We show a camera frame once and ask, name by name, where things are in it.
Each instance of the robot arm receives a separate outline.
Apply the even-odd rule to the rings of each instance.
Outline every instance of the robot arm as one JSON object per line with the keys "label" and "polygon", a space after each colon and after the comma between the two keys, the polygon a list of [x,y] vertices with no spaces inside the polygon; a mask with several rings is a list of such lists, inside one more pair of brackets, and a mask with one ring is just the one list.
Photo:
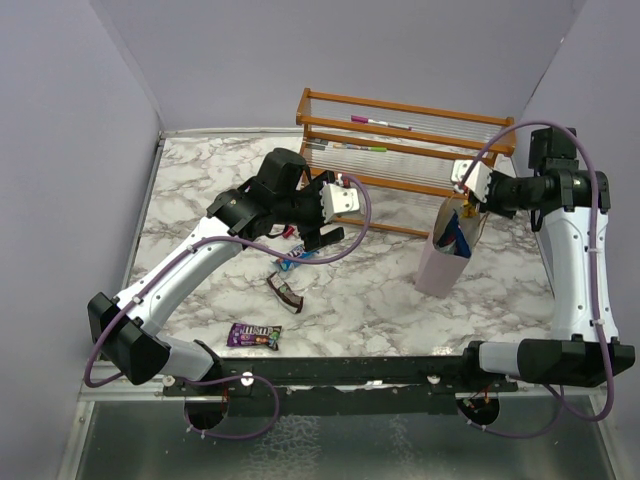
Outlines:
{"label": "robot arm", "polygon": [[[303,172],[309,183],[297,190]],[[342,240],[342,228],[325,234],[320,228],[336,215],[358,211],[359,202],[354,188],[335,182],[331,172],[311,179],[304,158],[275,149],[265,157],[258,175],[218,195],[207,216],[144,278],[113,299],[99,293],[89,302],[94,342],[124,311],[125,317],[107,337],[102,352],[133,384],[144,383],[158,373],[203,379],[219,358],[202,342],[161,335],[169,316],[208,275],[242,252],[242,244],[225,241],[229,237],[253,241],[268,234],[274,225],[287,224],[298,227],[307,251]],[[145,288],[143,296],[140,291]]]}
{"label": "robot arm", "polygon": [[[513,218],[516,211],[531,212],[533,231],[547,229],[553,252],[555,307],[551,340],[519,343],[483,342],[478,348],[481,370],[502,373],[531,383],[596,386],[604,381],[604,368],[593,324],[590,295],[588,232],[591,182],[578,170],[575,147],[551,128],[532,135],[529,167],[535,176],[512,178],[478,163],[460,188],[469,160],[454,164],[451,180],[481,212]],[[620,345],[609,306],[604,247],[610,208],[607,177],[597,172],[599,205],[597,249],[601,252],[596,278],[600,321],[609,344],[614,373],[630,367],[633,347]]]}

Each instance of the gray backdrop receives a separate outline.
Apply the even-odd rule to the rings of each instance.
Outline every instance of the gray backdrop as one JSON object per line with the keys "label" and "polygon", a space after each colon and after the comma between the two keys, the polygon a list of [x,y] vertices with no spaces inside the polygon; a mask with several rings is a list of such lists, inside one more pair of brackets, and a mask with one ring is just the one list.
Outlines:
{"label": "gray backdrop", "polygon": [[159,124],[86,0],[2,2],[0,478],[54,478]]}
{"label": "gray backdrop", "polygon": [[304,87],[519,116],[583,4],[92,1],[168,129],[291,126]]}
{"label": "gray backdrop", "polygon": [[[525,119],[555,119],[576,127],[596,167],[609,177],[613,208],[606,248],[611,308],[621,340],[636,346],[640,346],[639,18],[637,0],[588,0],[524,112]],[[521,133],[519,145],[528,142],[528,133]],[[518,169],[524,173],[528,152],[520,148],[517,153]],[[548,248],[544,235],[542,240]],[[615,413],[625,450],[640,471],[640,367],[618,377],[615,385]]]}

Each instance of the wooden rack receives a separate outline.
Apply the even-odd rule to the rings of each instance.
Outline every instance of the wooden rack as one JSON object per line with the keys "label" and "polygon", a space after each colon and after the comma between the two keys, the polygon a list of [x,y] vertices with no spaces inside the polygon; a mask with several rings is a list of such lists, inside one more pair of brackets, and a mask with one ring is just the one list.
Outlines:
{"label": "wooden rack", "polygon": [[[351,115],[387,121],[390,117],[395,123],[412,126],[411,130],[401,130],[388,126],[351,121]],[[501,129],[512,125],[513,118],[497,118],[470,113],[453,112],[435,108],[419,107],[401,103],[370,100],[345,95],[315,92],[306,88],[300,99],[296,112],[296,123],[304,127],[304,140],[300,154],[303,155],[312,173],[317,175],[323,170],[335,169],[335,162],[325,165],[324,155],[309,141],[334,142],[339,144],[358,145],[362,147],[382,147],[388,152],[399,152],[402,158],[413,156],[426,157],[425,165],[458,159],[472,159],[485,142]],[[515,135],[507,135],[501,142],[493,145],[483,161],[493,166],[498,155],[511,156],[515,149]],[[452,189],[446,178],[413,178],[412,172],[401,171],[404,162],[397,162],[396,168],[386,162],[382,171],[376,168],[381,163],[384,153],[374,154],[367,159],[367,166],[362,162],[359,171],[349,169],[345,162],[344,171],[355,173],[366,185],[390,188],[436,197],[451,197]],[[454,198],[464,198],[455,194]],[[342,219],[344,223],[362,224],[359,220]],[[396,226],[376,223],[376,228],[401,233],[409,233],[427,237],[428,231],[417,230],[409,226]]]}

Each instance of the white marble tabletop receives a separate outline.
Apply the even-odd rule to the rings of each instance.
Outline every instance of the white marble tabletop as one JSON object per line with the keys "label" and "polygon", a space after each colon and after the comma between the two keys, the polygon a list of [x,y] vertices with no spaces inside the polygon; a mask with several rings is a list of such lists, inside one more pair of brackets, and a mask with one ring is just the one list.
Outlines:
{"label": "white marble tabletop", "polygon": [[[254,175],[275,147],[297,151],[301,138],[172,138],[166,141],[143,227],[132,281],[162,260],[194,228],[222,191]],[[393,191],[373,192],[385,218],[420,219]],[[347,258],[330,265],[301,265],[283,274],[304,309],[280,304],[266,278],[273,259],[247,250],[209,276],[174,312],[165,330],[200,339],[222,356],[372,356],[459,354],[471,340],[517,341],[548,335],[553,298],[535,238],[524,215],[490,216],[464,274],[446,299],[421,294],[413,281],[425,240],[370,231]],[[357,229],[345,227],[340,245]],[[299,240],[261,240],[286,252]],[[282,325],[280,349],[229,348],[233,322]]]}

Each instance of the purple cable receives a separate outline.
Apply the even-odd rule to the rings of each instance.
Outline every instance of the purple cable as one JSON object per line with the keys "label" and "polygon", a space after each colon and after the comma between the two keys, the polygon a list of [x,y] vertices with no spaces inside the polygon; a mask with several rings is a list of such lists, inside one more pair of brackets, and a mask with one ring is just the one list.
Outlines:
{"label": "purple cable", "polygon": [[[552,390],[551,387],[549,387],[548,385],[544,385],[544,387],[551,392]],[[560,396],[560,399],[564,401],[564,387],[562,385],[560,385],[559,396]],[[562,415],[562,410],[563,410],[563,406],[561,405],[558,408],[558,411],[556,412],[556,414],[551,419],[551,421],[547,424],[547,426],[533,433],[501,432],[499,430],[494,430],[493,428],[489,428],[486,425],[479,425],[469,420],[459,408],[458,408],[458,414],[461,415],[463,418],[467,419],[467,425],[475,429],[482,430],[485,433],[490,433],[491,435],[496,435],[497,437],[510,438],[512,440],[529,440],[531,438],[536,438],[536,437],[541,437],[542,435],[546,435],[551,430],[553,430],[553,428],[558,423],[558,420],[560,420],[560,416]]]}
{"label": "purple cable", "polygon": [[210,432],[209,430],[200,430],[200,429],[197,429],[196,427],[194,427],[191,424],[191,419],[189,418],[189,415],[187,415],[187,412],[185,410],[184,419],[186,420],[187,424],[189,425],[189,428],[191,430],[193,430],[194,432],[199,433],[200,435],[206,435],[206,436],[212,437],[212,438],[222,438],[224,440],[251,440],[252,438],[257,438],[260,435],[262,435],[263,433],[266,433],[269,430],[271,430],[271,428],[278,421],[278,416],[280,415],[280,398],[278,397],[278,391],[276,390],[276,387],[274,387],[273,384],[269,380],[267,380],[266,378],[259,377],[257,375],[254,375],[252,377],[244,377],[242,375],[235,375],[233,377],[220,378],[218,380],[210,380],[210,381],[207,381],[207,382],[194,382],[192,380],[187,380],[186,378],[183,378],[182,380],[185,383],[188,383],[189,385],[196,385],[196,386],[200,386],[200,387],[206,387],[206,386],[211,386],[211,385],[219,385],[221,383],[233,382],[233,381],[236,381],[236,380],[242,380],[243,378],[245,380],[247,378],[252,378],[254,380],[258,380],[258,381],[264,383],[267,387],[269,387],[269,390],[271,390],[271,393],[273,393],[273,403],[274,403],[273,415],[271,416],[271,419],[269,419],[269,423],[267,423],[260,430],[256,430],[255,432],[252,432],[252,433],[245,433],[245,434],[242,434],[242,435],[228,435],[228,434],[225,434],[225,433],[214,433],[214,432]]}
{"label": "purple cable", "polygon": [[[545,125],[548,127],[555,128],[556,130],[560,130],[565,136],[571,140],[571,142],[576,146],[580,154],[582,155],[582,159],[584,160],[584,164],[587,167],[589,172],[589,181],[591,182],[591,212],[589,217],[589,292],[591,297],[591,313],[593,315],[594,320],[600,319],[600,298],[598,296],[598,252],[597,248],[597,223],[598,223],[598,179],[596,177],[596,169],[591,161],[591,157],[587,153],[587,149],[584,144],[576,137],[571,131],[569,131],[566,127],[560,125],[556,122],[551,122],[548,120],[531,120],[521,123],[516,123],[515,125],[511,125],[510,127],[505,128],[498,132],[491,140],[489,140],[482,150],[478,152],[473,161],[471,162],[471,166],[467,170],[467,172],[460,180],[459,186],[464,186],[464,183],[471,175],[471,171],[475,168],[479,161],[482,160],[482,157],[489,151],[489,148],[500,140],[502,137],[507,135],[508,133],[517,130],[522,127],[529,127],[532,125]],[[609,346],[607,344],[607,339],[604,336],[604,329],[602,325],[595,325],[596,335],[598,336],[598,343],[600,344],[600,350],[602,352],[602,360],[604,363],[604,371],[605,377],[607,381],[607,400],[605,402],[602,411],[594,416],[589,416],[585,413],[576,410],[572,405],[566,402],[566,400],[556,392],[552,387],[545,385],[545,387],[551,392],[551,394],[557,398],[562,405],[569,410],[574,415],[578,416],[583,420],[587,420],[589,422],[599,422],[600,420],[605,419],[613,408],[613,400],[614,400],[614,386],[613,386],[613,368],[611,367],[611,358],[609,357]]]}
{"label": "purple cable", "polygon": [[[283,258],[285,260],[291,260],[291,261],[297,262],[297,263],[304,263],[304,264],[308,264],[308,265],[323,265],[323,264],[327,264],[327,263],[331,263],[331,262],[335,262],[337,260],[340,260],[340,259],[346,257],[347,255],[349,255],[351,252],[353,252],[358,247],[358,245],[360,245],[360,243],[362,243],[362,240],[364,239],[365,235],[367,234],[367,230],[369,230],[369,225],[371,224],[371,197],[369,196],[369,192],[367,192],[367,189],[365,188],[365,186],[356,177],[354,177],[352,175],[344,174],[343,178],[346,178],[347,180],[353,182],[358,187],[358,189],[362,193],[362,196],[364,197],[364,203],[365,203],[366,212],[365,212],[364,223],[362,225],[362,230],[360,230],[360,233],[358,234],[358,236],[356,237],[354,242],[347,249],[345,249],[342,252],[340,252],[338,255],[334,255],[333,257],[328,257],[328,258],[317,258],[317,259],[291,257],[291,256],[286,255],[284,253],[276,252],[275,250],[272,250],[269,247],[266,247],[264,245],[260,245],[259,243],[254,243],[254,242],[252,242],[250,240],[245,240],[243,238],[228,237],[228,236],[203,238],[202,240],[194,243],[193,247],[195,249],[198,249],[201,246],[206,245],[208,243],[232,242],[232,243],[240,243],[240,244],[245,245],[247,247],[255,248],[257,250],[260,250],[262,252],[268,253],[268,254],[273,255],[275,257]],[[138,298],[143,299],[149,293],[149,291],[160,280],[162,280],[164,278],[164,276],[167,273],[169,273],[171,270],[173,270],[173,268],[178,263],[180,263],[185,257],[187,257],[188,255],[191,255],[191,254],[192,253],[189,250],[183,250],[178,255],[176,255],[175,258],[173,258],[169,263],[167,263],[158,272],[158,274],[155,277],[153,277],[147,283],[147,285],[145,285],[140,290],[140,292],[138,292],[138,295],[137,295]],[[93,345],[93,348],[91,349],[91,353],[89,354],[89,359],[87,360],[87,364],[86,364],[86,366],[84,368],[84,383],[88,387],[90,387],[90,388],[102,387],[103,385],[106,385],[106,384],[108,384],[108,383],[110,383],[110,382],[122,377],[122,375],[123,375],[122,373],[117,373],[115,375],[112,375],[109,378],[105,378],[105,379],[100,380],[98,382],[94,382],[93,380],[91,380],[91,370],[93,369],[93,364],[95,363],[96,359],[100,355],[100,350],[102,349],[102,346],[104,345],[104,342],[107,339],[107,337],[111,334],[111,332],[116,327],[118,322],[120,320],[122,320],[122,318],[125,316],[125,314],[129,310],[131,310],[135,305],[136,304],[133,301],[127,303],[122,308],[122,310],[120,310],[118,312],[118,314],[115,317],[113,317],[113,320],[111,320],[111,322],[109,322],[109,325],[107,325],[107,327],[104,329],[104,331],[102,332],[100,337],[98,337],[98,340],[96,340],[96,343]]]}

